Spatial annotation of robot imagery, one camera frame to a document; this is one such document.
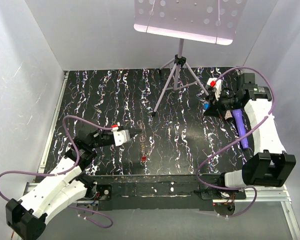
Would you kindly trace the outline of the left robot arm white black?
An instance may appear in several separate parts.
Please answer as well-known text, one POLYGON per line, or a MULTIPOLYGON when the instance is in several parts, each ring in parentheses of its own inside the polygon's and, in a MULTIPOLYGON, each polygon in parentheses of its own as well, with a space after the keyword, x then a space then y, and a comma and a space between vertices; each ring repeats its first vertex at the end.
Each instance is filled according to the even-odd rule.
POLYGON ((96 130, 76 136, 75 145, 62 157, 35 188, 19 200, 12 198, 5 206, 6 222, 23 240, 36 240, 58 213, 80 199, 99 200, 110 192, 109 185, 98 186, 84 170, 97 156, 96 148, 121 146, 140 134, 141 129, 125 129, 115 125, 112 130, 96 130))

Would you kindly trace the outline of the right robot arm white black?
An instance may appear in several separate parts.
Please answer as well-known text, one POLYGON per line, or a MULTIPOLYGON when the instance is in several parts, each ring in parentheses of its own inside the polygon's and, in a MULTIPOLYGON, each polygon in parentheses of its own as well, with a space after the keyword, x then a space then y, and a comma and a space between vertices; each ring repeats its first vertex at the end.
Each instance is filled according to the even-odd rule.
POLYGON ((208 117, 225 118, 227 112, 244 110, 252 129, 253 157, 241 170, 224 172, 217 180, 216 192, 227 199, 235 189, 247 186, 282 187, 296 165, 296 158, 282 145, 275 126, 273 96, 267 86, 255 82, 254 73, 243 73, 236 78, 236 89, 226 93, 220 80, 209 78, 208 117))

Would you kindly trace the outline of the large toothed keyring disc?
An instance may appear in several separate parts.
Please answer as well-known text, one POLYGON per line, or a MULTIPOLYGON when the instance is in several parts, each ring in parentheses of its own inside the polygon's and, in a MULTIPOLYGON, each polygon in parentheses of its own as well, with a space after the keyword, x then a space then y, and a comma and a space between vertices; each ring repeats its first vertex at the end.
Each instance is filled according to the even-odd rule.
POLYGON ((137 125, 141 129, 141 133, 139 134, 140 153, 141 153, 141 162, 144 163, 147 160, 145 125, 142 120, 138 120, 137 125))

